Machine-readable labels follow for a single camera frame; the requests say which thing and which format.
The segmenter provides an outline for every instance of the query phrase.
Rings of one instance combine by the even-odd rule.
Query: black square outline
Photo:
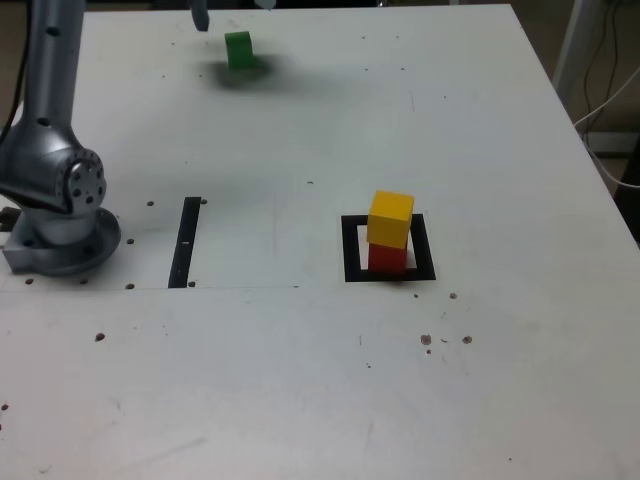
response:
[[[386,275],[363,270],[360,266],[358,226],[367,224],[367,215],[343,215],[341,220],[345,282],[417,282],[436,279],[427,229],[421,213],[414,213],[411,217],[411,240],[416,268],[407,268],[402,275]]]

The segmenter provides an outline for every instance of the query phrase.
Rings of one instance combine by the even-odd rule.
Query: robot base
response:
[[[69,245],[47,245],[35,235],[22,213],[4,246],[4,256],[14,273],[34,272],[49,277],[84,272],[104,262],[120,243],[120,226],[109,211],[97,210],[96,228],[83,240]]]

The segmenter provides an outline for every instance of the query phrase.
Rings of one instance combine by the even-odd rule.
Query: white cable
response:
[[[589,145],[587,145],[586,143],[584,143],[584,148],[586,148],[586,149],[587,149],[587,152],[589,152],[589,154],[591,155],[591,158],[593,158],[593,160],[595,161],[596,166],[597,166],[600,170],[602,170],[602,171],[603,171],[603,173],[604,173],[607,177],[609,177],[609,179],[610,179],[612,182],[614,182],[614,183],[616,183],[616,184],[620,185],[621,187],[634,188],[634,189],[639,189],[639,190],[640,190],[640,185],[631,185],[630,183],[624,183],[624,182],[621,182],[620,180],[617,180],[613,175],[611,175],[611,173],[609,173],[609,170],[607,170],[607,169],[605,168],[604,164],[602,163],[602,160],[600,160],[600,159],[596,156],[596,154],[595,154],[595,153],[593,153],[593,150],[591,150],[591,149],[589,148]]]
[[[614,93],[613,95],[611,95],[611,97],[609,98],[609,100],[607,100],[606,102],[604,102],[602,105],[600,105],[598,108],[596,108],[593,112],[591,112],[588,115],[585,115],[584,117],[582,117],[580,120],[578,120],[576,123],[573,124],[574,127],[577,127],[578,125],[580,125],[582,122],[584,122],[587,118],[590,118],[592,115],[595,115],[596,113],[598,113],[600,110],[602,110],[604,107],[606,107],[610,102],[613,101],[614,98],[616,98],[620,93],[622,93],[622,91],[627,88],[627,86],[633,81],[633,79],[636,77],[636,75],[638,75],[638,73],[640,73],[640,67],[638,67],[638,69],[633,72],[633,74],[629,77],[629,80],[627,80],[624,85],[622,85],[618,91],[616,93]]]

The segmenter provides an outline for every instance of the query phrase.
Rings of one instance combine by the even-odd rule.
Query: green block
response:
[[[256,58],[253,56],[249,32],[225,33],[224,41],[230,70],[255,67]]]

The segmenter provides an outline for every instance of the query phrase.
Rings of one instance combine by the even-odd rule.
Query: cable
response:
[[[598,167],[600,170],[602,170],[602,172],[607,177],[609,177],[609,180],[611,180],[612,182],[614,182],[617,185],[620,185],[621,187],[633,188],[633,189],[640,190],[640,185],[631,185],[630,183],[624,183],[624,182],[621,182],[620,180],[617,180],[613,175],[611,175],[609,170],[607,170],[607,168],[604,166],[604,163],[602,163],[602,160],[600,160],[597,157],[597,155],[595,153],[593,153],[593,150],[591,150],[591,148],[589,148],[589,145],[587,145],[584,142],[583,142],[583,144],[584,144],[584,148],[586,148],[587,152],[589,152],[589,154],[591,155],[591,158],[593,158],[593,160],[595,161],[596,167]]]
[[[20,60],[20,68],[18,70],[18,78],[16,79],[16,86],[13,92],[13,103],[11,105],[11,110],[9,111],[9,118],[7,118],[7,123],[2,129],[2,133],[0,134],[0,146],[4,139],[7,138],[9,134],[9,130],[11,130],[11,125],[13,124],[13,119],[16,116],[16,112],[18,111],[18,106],[20,105],[20,94],[22,93],[22,83],[24,80],[24,72],[27,68],[27,57],[29,56],[29,38],[31,37],[31,0],[27,0],[27,37],[24,40],[24,47],[22,50],[22,60]]]
[[[611,6],[618,0],[612,0],[610,3],[607,4],[607,8],[604,11],[604,16],[603,16],[603,20],[602,20],[602,36],[600,37],[600,41],[598,42],[598,46],[596,47],[596,49],[593,52],[593,55],[591,56],[591,60],[589,61],[589,65],[587,65],[587,69],[584,72],[584,79],[582,80],[582,91],[584,93],[584,100],[587,104],[587,113],[591,113],[591,102],[589,101],[589,90],[588,90],[588,85],[589,85],[589,75],[591,74],[591,68],[593,67],[593,64],[596,61],[596,58],[598,58],[598,55],[600,54],[600,50],[602,50],[602,47],[604,46],[605,41],[607,40],[607,20],[609,18],[609,10],[611,10]],[[582,139],[583,141],[586,139],[587,141],[587,145],[589,144],[589,129],[591,128],[591,122],[587,122],[587,126],[584,129],[584,132],[582,134]]]
[[[611,14],[611,29],[613,30],[613,66],[611,67],[611,76],[609,77],[609,85],[607,86],[607,94],[604,99],[608,100],[611,95],[611,88],[613,88],[613,81],[616,78],[616,71],[618,70],[618,27],[616,25],[616,14],[618,13],[618,8],[622,5],[622,0],[613,0],[615,6],[613,7],[613,13]],[[596,118],[593,119],[592,122],[589,122],[589,126],[585,133],[587,135],[587,141],[589,139],[589,129],[593,128],[596,124],[600,116],[602,115],[603,110],[600,110],[596,115]]]
[[[599,112],[600,110],[602,110],[604,107],[606,107],[607,105],[609,105],[618,95],[620,95],[620,93],[622,93],[622,91],[627,88],[629,86],[629,84],[633,81],[633,79],[638,75],[638,73],[640,73],[640,67],[638,67],[638,69],[633,72],[631,74],[631,76],[629,77],[629,79],[624,82],[624,85],[622,85],[618,91],[616,93],[614,93],[611,98],[609,100],[607,100],[606,102],[604,102],[602,105],[600,105],[598,108],[596,108],[593,112],[589,113],[588,115],[585,115],[584,117],[582,117],[580,120],[578,120],[576,123],[573,124],[574,127],[577,127],[578,125],[580,125],[582,122],[584,122],[586,119],[590,118],[592,115],[595,115],[597,112]]]

